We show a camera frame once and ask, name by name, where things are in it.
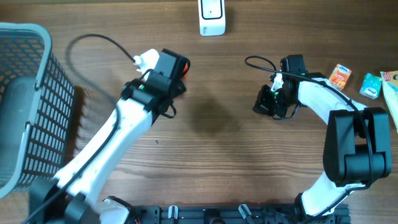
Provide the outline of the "red snack bag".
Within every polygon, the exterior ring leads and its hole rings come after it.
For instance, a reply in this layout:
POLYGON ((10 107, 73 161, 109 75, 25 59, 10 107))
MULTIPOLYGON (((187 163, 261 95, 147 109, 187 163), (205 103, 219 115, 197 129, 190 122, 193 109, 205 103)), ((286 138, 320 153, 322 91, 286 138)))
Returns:
POLYGON ((184 70, 183 70, 183 73, 182 73, 182 80, 186 79, 185 75, 187 74, 187 72, 189 71, 189 69, 190 69, 190 64, 189 64, 189 63, 186 63, 186 65, 185 65, 185 67, 184 67, 184 70))

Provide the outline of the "orange small box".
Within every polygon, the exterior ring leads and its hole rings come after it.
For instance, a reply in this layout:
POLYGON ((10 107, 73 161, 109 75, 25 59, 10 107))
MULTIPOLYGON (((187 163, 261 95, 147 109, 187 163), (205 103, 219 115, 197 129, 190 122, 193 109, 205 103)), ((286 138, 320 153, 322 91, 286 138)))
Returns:
POLYGON ((347 84, 351 74, 351 69, 344 65, 337 64, 329 77, 329 82, 338 90, 342 90, 347 84))

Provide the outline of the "green tissue pack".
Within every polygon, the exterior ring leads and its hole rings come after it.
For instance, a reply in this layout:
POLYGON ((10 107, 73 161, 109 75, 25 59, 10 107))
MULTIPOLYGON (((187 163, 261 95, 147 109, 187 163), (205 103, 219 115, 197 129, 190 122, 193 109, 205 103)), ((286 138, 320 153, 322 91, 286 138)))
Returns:
POLYGON ((380 94, 381 85, 382 79, 380 77, 367 73, 364 76, 359 93, 368 98, 376 99, 380 94))

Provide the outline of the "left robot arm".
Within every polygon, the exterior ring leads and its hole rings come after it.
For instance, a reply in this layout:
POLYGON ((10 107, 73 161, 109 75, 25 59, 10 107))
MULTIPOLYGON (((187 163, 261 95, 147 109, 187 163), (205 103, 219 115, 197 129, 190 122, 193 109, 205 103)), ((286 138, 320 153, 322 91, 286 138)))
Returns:
POLYGON ((126 84, 111 116, 51 180, 36 179, 30 188, 25 223, 127 223, 134 210, 116 198, 98 196, 127 150, 159 116, 167 116, 174 98, 184 94, 182 79, 138 78, 126 84))

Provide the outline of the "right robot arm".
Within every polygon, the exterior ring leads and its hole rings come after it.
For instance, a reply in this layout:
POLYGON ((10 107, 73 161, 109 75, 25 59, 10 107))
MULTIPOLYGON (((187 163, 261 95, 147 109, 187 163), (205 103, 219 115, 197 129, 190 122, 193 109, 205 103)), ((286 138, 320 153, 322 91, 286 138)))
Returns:
POLYGON ((391 173, 389 117, 384 109, 355 102, 319 73, 278 72, 271 81, 271 86, 261 87, 255 113, 285 120, 289 107, 308 107, 327 125, 323 172, 296 197, 292 222, 331 218, 353 192, 367 190, 391 173))

